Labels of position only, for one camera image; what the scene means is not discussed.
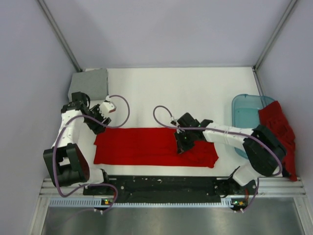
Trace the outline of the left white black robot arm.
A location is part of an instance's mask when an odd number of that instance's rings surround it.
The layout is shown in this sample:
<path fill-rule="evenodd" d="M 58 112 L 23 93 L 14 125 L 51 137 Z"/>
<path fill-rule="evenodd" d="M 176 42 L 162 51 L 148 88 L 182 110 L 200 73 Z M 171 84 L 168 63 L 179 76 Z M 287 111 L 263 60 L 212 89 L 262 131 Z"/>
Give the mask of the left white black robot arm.
<path fill-rule="evenodd" d="M 61 126 L 52 147 L 43 153 L 49 175 L 60 187 L 89 180 L 90 168 L 78 146 L 82 127 L 88 127 L 95 135 L 105 132 L 111 122 L 109 113 L 116 106 L 107 97 L 102 103 L 90 107 L 90 97 L 83 92 L 75 92 L 72 101 L 61 108 Z"/>

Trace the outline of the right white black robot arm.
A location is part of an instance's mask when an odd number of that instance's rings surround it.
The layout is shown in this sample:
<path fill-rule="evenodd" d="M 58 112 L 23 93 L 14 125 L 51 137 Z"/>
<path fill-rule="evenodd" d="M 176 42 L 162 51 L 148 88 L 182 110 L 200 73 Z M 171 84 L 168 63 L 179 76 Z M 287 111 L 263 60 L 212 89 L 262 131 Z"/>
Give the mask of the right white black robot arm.
<path fill-rule="evenodd" d="M 196 141 L 229 145 L 246 153 L 248 162 L 236 167 L 228 178 L 232 193 L 241 193 L 252 180 L 278 176 L 283 171 L 282 161 L 287 150 L 266 126 L 237 128 L 209 119 L 198 121 L 189 113 L 173 118 L 171 124 L 177 129 L 175 139 L 179 154 L 192 149 Z"/>

